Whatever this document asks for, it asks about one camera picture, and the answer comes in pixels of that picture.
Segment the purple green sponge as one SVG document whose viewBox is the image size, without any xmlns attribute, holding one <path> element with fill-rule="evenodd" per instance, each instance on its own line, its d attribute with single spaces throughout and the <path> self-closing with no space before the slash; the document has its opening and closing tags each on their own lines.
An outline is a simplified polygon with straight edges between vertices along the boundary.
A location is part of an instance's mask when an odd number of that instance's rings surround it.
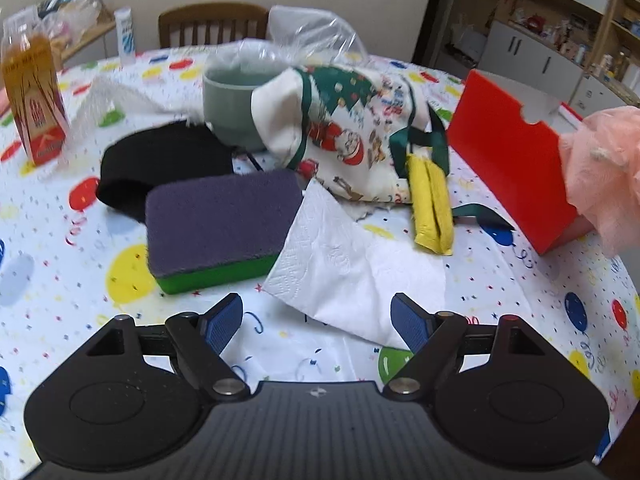
<svg viewBox="0 0 640 480">
<path fill-rule="evenodd" d="M 171 295 L 266 275 L 302 200 L 287 169 L 154 188 L 145 203 L 149 271 Z"/>
</svg>

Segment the white paper napkin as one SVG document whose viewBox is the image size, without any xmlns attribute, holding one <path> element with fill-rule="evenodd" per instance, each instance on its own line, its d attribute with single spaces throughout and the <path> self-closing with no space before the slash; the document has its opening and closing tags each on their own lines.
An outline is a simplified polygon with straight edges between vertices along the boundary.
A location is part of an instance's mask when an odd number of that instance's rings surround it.
<svg viewBox="0 0 640 480">
<path fill-rule="evenodd" d="M 405 350 L 390 318 L 393 296 L 403 292 L 428 312 L 440 311 L 446 274 L 443 258 L 363 229 L 311 181 L 264 289 L 318 322 Z"/>
</svg>

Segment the yellow cloth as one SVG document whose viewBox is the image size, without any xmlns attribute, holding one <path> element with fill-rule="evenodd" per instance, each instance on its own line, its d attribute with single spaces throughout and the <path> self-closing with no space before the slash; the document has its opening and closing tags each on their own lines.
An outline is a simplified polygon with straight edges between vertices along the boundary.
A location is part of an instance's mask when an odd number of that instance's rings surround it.
<svg viewBox="0 0 640 480">
<path fill-rule="evenodd" d="M 414 241 L 436 255 L 450 256 L 454 244 L 454 220 L 445 173 L 431 159 L 410 155 L 409 185 Z"/>
</svg>

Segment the black fabric mask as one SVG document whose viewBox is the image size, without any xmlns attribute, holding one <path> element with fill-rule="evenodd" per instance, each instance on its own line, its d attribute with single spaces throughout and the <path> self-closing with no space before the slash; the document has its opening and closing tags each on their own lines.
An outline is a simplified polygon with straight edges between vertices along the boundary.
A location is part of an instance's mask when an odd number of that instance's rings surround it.
<svg viewBox="0 0 640 480">
<path fill-rule="evenodd" d="M 131 133 L 105 150 L 96 198 L 143 223 L 146 196 L 154 188 L 232 172 L 231 148 L 206 125 L 171 122 Z"/>
</svg>

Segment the Christmas print fabric bag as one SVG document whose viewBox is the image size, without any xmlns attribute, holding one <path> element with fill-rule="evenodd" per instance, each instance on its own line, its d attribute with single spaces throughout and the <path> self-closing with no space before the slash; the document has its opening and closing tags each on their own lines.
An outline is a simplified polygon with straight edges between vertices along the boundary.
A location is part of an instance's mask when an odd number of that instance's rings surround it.
<svg viewBox="0 0 640 480">
<path fill-rule="evenodd" d="M 400 73 L 290 67 L 253 91 L 258 136 L 278 163 L 351 202 L 408 204 L 409 160 L 449 169 L 446 127 Z"/>
</svg>

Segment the pink mesh bath pouf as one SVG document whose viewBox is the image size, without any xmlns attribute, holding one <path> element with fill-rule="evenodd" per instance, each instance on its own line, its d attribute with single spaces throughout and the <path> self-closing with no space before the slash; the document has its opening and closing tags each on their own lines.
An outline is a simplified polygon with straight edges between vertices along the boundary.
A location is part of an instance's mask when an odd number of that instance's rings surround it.
<svg viewBox="0 0 640 480">
<path fill-rule="evenodd" d="M 586 117 L 559 136 L 567 201 L 600 235 L 609 257 L 639 246 L 639 110 Z"/>
</svg>

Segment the red white storage box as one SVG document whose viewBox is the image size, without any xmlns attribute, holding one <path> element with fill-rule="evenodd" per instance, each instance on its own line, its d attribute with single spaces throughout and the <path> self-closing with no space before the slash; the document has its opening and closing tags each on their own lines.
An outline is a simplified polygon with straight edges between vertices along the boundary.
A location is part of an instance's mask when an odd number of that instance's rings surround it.
<svg viewBox="0 0 640 480">
<path fill-rule="evenodd" d="M 566 198 L 559 140 L 579 120 L 546 92 L 472 70 L 447 130 L 529 244 L 545 254 L 593 230 Z"/>
</svg>

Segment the bubble wrap sheet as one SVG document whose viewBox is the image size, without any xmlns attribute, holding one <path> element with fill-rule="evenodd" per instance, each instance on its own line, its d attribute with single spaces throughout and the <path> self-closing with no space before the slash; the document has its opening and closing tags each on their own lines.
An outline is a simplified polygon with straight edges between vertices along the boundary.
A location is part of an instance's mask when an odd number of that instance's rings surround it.
<svg viewBox="0 0 640 480">
<path fill-rule="evenodd" d="M 204 113 L 192 104 L 162 104 L 149 98 L 143 92 L 114 81 L 107 76 L 96 78 L 88 96 L 81 103 L 75 117 L 70 122 L 70 140 L 65 142 L 62 153 L 54 162 L 48 162 L 38 171 L 38 180 L 47 182 L 55 174 L 60 174 L 70 163 L 72 156 L 99 128 L 99 122 L 112 110 L 128 114 L 163 115 L 170 118 L 186 118 L 188 124 L 202 124 Z"/>
</svg>

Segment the green ceramic cup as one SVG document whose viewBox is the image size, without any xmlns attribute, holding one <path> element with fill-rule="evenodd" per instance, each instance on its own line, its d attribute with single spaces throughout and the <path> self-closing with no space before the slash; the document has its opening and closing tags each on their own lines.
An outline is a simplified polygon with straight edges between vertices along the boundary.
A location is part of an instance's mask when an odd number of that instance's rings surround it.
<svg viewBox="0 0 640 480">
<path fill-rule="evenodd" d="M 203 115 L 217 139 L 249 152 L 265 149 L 254 124 L 253 91 L 277 77 L 282 68 L 243 72 L 239 67 L 209 66 L 203 74 Z"/>
</svg>

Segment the clear plastic bag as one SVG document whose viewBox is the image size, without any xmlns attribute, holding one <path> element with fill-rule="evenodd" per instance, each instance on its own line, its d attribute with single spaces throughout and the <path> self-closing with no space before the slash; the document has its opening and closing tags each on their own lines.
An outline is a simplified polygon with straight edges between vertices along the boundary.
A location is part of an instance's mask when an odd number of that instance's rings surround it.
<svg viewBox="0 0 640 480">
<path fill-rule="evenodd" d="M 206 67 L 268 75 L 290 66 L 335 63 L 369 63 L 369 53 L 348 21 L 328 10 L 273 6 L 264 39 L 243 39 L 216 47 Z"/>
</svg>

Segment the orange drink bottle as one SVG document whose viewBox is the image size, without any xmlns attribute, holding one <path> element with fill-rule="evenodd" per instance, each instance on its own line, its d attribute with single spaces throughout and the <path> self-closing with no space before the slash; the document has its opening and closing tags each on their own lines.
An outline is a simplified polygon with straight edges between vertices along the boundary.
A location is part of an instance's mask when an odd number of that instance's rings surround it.
<svg viewBox="0 0 640 480">
<path fill-rule="evenodd" d="M 35 6 L 3 21 L 1 70 L 27 158 L 44 165 L 61 153 L 68 122 L 50 40 Z"/>
</svg>

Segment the wooden chair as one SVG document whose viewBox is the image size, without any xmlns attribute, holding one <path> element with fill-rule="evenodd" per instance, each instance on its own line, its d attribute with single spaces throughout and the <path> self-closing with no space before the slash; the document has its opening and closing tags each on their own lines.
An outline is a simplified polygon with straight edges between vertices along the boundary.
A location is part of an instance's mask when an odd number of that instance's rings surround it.
<svg viewBox="0 0 640 480">
<path fill-rule="evenodd" d="M 269 11 L 245 2 L 203 2 L 179 6 L 160 14 L 158 39 L 173 46 L 218 46 L 243 39 L 265 39 Z"/>
</svg>

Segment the white blue tube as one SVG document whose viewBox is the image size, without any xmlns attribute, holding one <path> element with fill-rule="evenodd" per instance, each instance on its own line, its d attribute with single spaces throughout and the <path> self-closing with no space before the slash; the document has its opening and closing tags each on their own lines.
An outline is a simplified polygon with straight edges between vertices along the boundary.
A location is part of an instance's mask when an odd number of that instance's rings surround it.
<svg viewBox="0 0 640 480">
<path fill-rule="evenodd" d="M 122 66 L 130 65 L 136 59 L 136 43 L 134 42 L 134 20 L 129 6 L 114 12 L 116 25 L 117 50 Z"/>
</svg>

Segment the white wooden cabinet unit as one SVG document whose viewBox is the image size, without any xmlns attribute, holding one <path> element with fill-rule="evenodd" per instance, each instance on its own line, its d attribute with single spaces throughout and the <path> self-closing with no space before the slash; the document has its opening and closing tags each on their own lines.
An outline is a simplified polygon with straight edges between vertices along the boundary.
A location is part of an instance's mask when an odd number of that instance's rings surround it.
<svg viewBox="0 0 640 480">
<path fill-rule="evenodd" d="M 430 61 L 512 79 L 579 115 L 639 103 L 639 0 L 442 0 Z"/>
</svg>

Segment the wooden side shelf clutter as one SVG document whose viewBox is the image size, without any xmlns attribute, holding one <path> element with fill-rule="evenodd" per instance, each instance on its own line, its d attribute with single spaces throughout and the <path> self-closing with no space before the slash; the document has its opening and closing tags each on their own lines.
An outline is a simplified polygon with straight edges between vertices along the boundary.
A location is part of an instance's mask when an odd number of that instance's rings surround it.
<svg viewBox="0 0 640 480">
<path fill-rule="evenodd" d="M 58 70 L 114 54 L 115 17 L 104 0 L 44 0 L 36 8 Z"/>
</svg>

